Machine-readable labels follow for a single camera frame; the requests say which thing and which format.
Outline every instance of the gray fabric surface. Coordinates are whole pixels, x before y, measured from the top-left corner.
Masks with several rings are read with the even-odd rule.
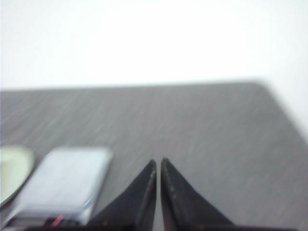
[[[257,84],[1,92],[1,144],[24,145],[37,162],[57,146],[108,146],[94,213],[166,156],[234,223],[308,230],[307,144]]]

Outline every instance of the gray table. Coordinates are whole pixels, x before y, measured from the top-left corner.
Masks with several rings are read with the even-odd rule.
[[[57,146],[110,147],[94,213],[166,156],[233,222],[308,230],[307,144],[257,84],[1,92],[1,143],[32,149],[37,162]]]

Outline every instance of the white wall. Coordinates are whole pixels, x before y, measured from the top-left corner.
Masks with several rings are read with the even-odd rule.
[[[1,1],[1,89],[247,77],[308,140],[308,0]]]

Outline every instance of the textured tabletop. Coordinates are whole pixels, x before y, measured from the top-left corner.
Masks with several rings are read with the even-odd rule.
[[[58,146],[108,146],[94,213],[165,156],[234,223],[308,231],[307,144],[257,84],[3,91],[1,144],[30,148],[37,163]]]

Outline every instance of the mobile phone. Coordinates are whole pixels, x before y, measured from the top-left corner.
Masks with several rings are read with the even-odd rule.
[[[111,159],[106,148],[52,150],[14,200],[6,227],[86,224]]]

